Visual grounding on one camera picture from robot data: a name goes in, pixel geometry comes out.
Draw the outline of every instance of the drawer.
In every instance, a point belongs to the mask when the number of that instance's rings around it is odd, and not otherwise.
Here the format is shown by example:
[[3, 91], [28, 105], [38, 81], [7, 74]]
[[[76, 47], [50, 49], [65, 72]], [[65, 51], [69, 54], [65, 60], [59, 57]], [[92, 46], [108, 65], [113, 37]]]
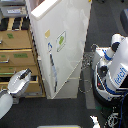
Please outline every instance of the drawer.
[[38, 75], [36, 66], [22, 66], [22, 67], [0, 67], [0, 77], [12, 76], [14, 73], [29, 68], [32, 71], [32, 76]]
[[0, 66], [35, 65], [32, 49], [0, 50]]
[[28, 31], [0, 31], [0, 49], [31, 48]]
[[[1, 89], [7, 89], [10, 77], [4, 78], [3, 81], [4, 80], [5, 80], [5, 82], [0, 82], [0, 90]], [[25, 92], [31, 93], [31, 92], [40, 92], [40, 91], [41, 91], [41, 88], [39, 86], [38, 77], [35, 76], [35, 79], [30, 81], [29, 86]]]

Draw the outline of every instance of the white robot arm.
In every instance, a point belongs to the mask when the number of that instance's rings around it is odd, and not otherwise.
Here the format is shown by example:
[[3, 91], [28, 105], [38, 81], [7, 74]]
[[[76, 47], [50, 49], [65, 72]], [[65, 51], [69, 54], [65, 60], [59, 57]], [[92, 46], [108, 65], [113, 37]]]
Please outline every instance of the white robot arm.
[[17, 72], [9, 81], [8, 90], [0, 91], [0, 119], [10, 110], [13, 98], [20, 97], [27, 89], [31, 78], [31, 70]]

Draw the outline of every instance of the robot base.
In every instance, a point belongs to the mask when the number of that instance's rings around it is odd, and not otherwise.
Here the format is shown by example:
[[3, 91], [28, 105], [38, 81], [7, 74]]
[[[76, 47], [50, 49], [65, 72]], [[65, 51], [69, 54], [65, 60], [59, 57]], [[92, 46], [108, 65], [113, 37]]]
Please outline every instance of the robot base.
[[106, 106], [106, 107], [113, 107], [113, 106], [117, 106], [119, 104], [119, 99], [112, 99], [111, 101], [108, 101], [106, 99], [104, 99], [100, 94], [99, 92], [97, 91], [96, 89], [96, 86], [98, 86], [97, 84], [95, 84], [95, 79], [94, 79], [94, 73], [93, 73], [93, 77], [92, 77], [92, 87], [93, 87], [93, 94], [94, 94], [94, 97], [96, 98], [96, 100], [103, 106]]

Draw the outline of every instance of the cable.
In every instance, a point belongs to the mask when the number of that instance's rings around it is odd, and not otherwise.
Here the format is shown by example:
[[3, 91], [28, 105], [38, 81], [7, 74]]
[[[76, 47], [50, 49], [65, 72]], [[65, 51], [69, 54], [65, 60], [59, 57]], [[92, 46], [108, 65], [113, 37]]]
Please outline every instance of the cable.
[[95, 52], [95, 51], [93, 51], [93, 46], [96, 46], [96, 48], [99, 48], [99, 46], [97, 44], [92, 44], [92, 46], [91, 46], [92, 52]]
[[99, 0], [96, 0], [98, 3], [100, 3], [100, 4], [104, 4], [105, 3], [105, 0], [101, 0], [101, 1], [99, 1]]
[[85, 82], [89, 82], [89, 83], [90, 83], [90, 88], [89, 88], [88, 91], [82, 91], [81, 88], [79, 87], [79, 91], [82, 92], [82, 93], [88, 93], [88, 92], [90, 92], [91, 89], [92, 89], [92, 83], [91, 83], [89, 80], [83, 80], [83, 81], [85, 81]]
[[123, 102], [124, 102], [124, 98], [125, 98], [125, 96], [126, 96], [127, 94], [128, 94], [128, 90], [125, 92], [124, 97], [123, 97], [122, 102], [121, 102], [121, 118], [120, 118], [120, 122], [119, 122], [119, 127], [118, 127], [118, 128], [120, 128], [120, 126], [121, 126]]
[[105, 125], [104, 125], [104, 128], [106, 127], [106, 125], [108, 124], [108, 126], [110, 128], [114, 128], [114, 126], [116, 124], [118, 124], [118, 113], [115, 113], [114, 110], [115, 110], [116, 107], [113, 107], [113, 112], [112, 114], [108, 117]]

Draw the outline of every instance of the gray floor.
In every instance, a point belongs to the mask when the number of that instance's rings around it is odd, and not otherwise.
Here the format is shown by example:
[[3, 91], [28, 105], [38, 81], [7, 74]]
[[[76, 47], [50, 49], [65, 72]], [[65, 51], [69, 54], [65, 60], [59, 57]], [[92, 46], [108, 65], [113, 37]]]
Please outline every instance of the gray floor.
[[[87, 54], [91, 52], [92, 44], [108, 47], [114, 33], [126, 36], [120, 23], [120, 12], [128, 8], [128, 0], [124, 3], [120, 0], [105, 0], [104, 4], [98, 1], [93, 0], [92, 3], [85, 47]], [[90, 71], [86, 70], [81, 73], [81, 78], [90, 80]], [[85, 87], [85, 91], [88, 91], [90, 84], [80, 81], [80, 87], [81, 89]], [[20, 104], [14, 105], [0, 120], [0, 128], [36, 128], [40, 125], [79, 125], [83, 128], [92, 128], [90, 115], [97, 116], [103, 128], [105, 119], [100, 110], [95, 109], [97, 105], [95, 101], [92, 90], [87, 94], [79, 91], [77, 99], [25, 99]]]

